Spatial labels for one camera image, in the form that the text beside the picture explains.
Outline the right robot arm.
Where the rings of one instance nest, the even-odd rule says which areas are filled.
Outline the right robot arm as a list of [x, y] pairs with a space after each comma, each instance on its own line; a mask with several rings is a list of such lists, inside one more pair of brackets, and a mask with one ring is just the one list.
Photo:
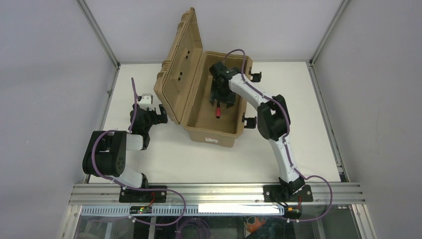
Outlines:
[[290, 116], [285, 98], [270, 96], [255, 87], [261, 81], [261, 73], [252, 73], [248, 79], [243, 70], [229, 68], [223, 62], [212, 64], [210, 102], [232, 106], [236, 96], [242, 97], [257, 111], [255, 118], [247, 118], [247, 128], [257, 128], [261, 136], [268, 140], [274, 152], [279, 172], [280, 188], [269, 194], [277, 201], [292, 198], [305, 186], [305, 179], [298, 170], [290, 146]]

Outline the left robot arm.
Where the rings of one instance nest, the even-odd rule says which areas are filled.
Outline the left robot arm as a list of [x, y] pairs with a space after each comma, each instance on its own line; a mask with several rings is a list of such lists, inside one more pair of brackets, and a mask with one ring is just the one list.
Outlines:
[[129, 126], [130, 132], [93, 131], [82, 162], [83, 172], [110, 180], [123, 188], [148, 189], [146, 175], [127, 165], [126, 152], [147, 149], [152, 126], [168, 122], [167, 112], [162, 104], [159, 105], [159, 110], [158, 114], [155, 108], [134, 108], [130, 112], [131, 119], [134, 119]]

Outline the red handled screwdriver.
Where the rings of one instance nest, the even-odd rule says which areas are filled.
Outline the red handled screwdriver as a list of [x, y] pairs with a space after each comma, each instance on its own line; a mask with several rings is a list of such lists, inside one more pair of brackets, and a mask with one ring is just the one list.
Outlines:
[[220, 102], [217, 102], [216, 104], [216, 110], [215, 110], [215, 117], [219, 119], [221, 117], [221, 107]]

